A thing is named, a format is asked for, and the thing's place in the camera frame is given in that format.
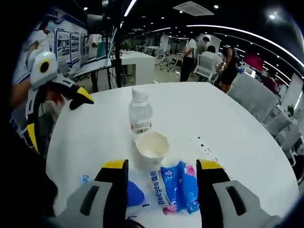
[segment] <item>plastic water bottle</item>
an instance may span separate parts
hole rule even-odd
[[[130,127],[134,133],[134,141],[138,135],[151,129],[152,107],[148,102],[147,93],[139,88],[132,89],[132,101],[129,105]]]

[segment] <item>tissue packet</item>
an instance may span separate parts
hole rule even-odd
[[[192,165],[180,161],[173,167],[161,167],[161,174],[171,204],[163,209],[165,214],[183,209],[191,214],[200,209],[196,172]]]

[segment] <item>computer monitor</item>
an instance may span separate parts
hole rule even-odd
[[[248,75],[250,75],[253,78],[256,77],[256,72],[253,69],[250,69],[248,67],[245,68],[245,73],[248,74]]]

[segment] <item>paper cup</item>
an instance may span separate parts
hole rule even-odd
[[[165,136],[158,132],[148,131],[139,135],[136,147],[143,161],[149,168],[157,167],[168,153],[169,143]]]

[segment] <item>round table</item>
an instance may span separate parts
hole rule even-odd
[[[294,172],[267,130],[246,109],[209,83],[138,85],[153,107],[152,129],[170,143],[163,164],[184,160],[195,164],[202,155],[190,142],[200,135],[229,174],[260,198],[270,215],[285,215],[299,195]],[[99,172],[109,160],[128,159],[140,169],[130,129],[128,106],[132,87],[92,94],[95,104],[74,111],[64,106],[51,138],[47,174],[58,186],[54,208],[60,214],[66,199],[80,186],[81,175]],[[200,213],[141,218],[147,227],[201,227]]]

